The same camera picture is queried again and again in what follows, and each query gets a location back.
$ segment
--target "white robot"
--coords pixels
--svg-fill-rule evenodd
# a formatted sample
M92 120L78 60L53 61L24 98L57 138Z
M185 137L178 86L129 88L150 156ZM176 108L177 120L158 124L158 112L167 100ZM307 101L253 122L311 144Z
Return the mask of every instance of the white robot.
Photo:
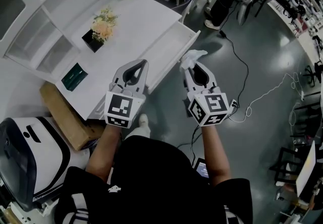
M104 118L110 125L130 128L141 106L148 62L136 60L120 67L106 93ZM214 74L203 64L196 62L193 69L184 71L188 110L200 126L217 125L232 113L234 100L228 104L227 96L217 87Z

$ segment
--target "black t-shirt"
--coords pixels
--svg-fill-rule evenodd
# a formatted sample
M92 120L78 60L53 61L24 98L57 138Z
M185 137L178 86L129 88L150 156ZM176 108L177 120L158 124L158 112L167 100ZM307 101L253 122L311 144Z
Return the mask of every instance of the black t-shirt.
M91 224L174 219L225 224L228 210L244 224L252 223L248 180L231 179L212 189L179 149L140 136L121 145L110 186L81 169L69 168L55 212L56 223L82 208L82 204L75 206L75 194L83 194Z

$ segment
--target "gray floor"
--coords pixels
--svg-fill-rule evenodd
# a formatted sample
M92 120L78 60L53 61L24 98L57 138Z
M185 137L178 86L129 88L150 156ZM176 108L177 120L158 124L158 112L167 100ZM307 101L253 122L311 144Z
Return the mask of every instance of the gray floor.
M285 73L300 72L308 64L302 47L280 18L267 5L254 18L256 9L252 9L243 26L238 25L235 11L223 28L233 41L236 53L250 70L240 97L241 108L232 116L236 121L243 120L249 103L277 86ZM185 20L192 30L201 30L191 48L208 51L200 61L214 73L228 100L237 99L246 67L236 59L227 40L204 26L202 11L203 5L200 5ZM186 117L182 102L185 98L186 90L176 65L148 97L142 110L149 117L153 139L175 146L190 142L197 124ZM291 79L286 77L280 88L252 105L252 115L244 123L225 120L217 127L233 177L250 180L255 224L278 223L279 211L288 205L274 200L277 188L274 173L269 172L268 167L275 163L280 147L292 145L288 119L298 99L297 92L291 88ZM181 149L192 159L189 145ZM194 144L193 149L197 158L204 157L202 139Z

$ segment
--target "black pants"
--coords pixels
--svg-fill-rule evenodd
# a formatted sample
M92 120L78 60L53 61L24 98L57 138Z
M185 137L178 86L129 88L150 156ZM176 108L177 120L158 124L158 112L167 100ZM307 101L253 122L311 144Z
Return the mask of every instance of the black pants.
M220 26L222 21L229 13L234 0L217 0L211 9L212 23L215 26Z

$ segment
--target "open drawer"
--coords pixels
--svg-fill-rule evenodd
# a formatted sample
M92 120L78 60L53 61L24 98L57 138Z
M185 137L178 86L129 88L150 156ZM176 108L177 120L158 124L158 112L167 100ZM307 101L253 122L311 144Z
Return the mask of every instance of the open drawer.
M148 93L151 94L176 62L198 38L200 31L193 30L176 22L142 56L149 63L146 80Z

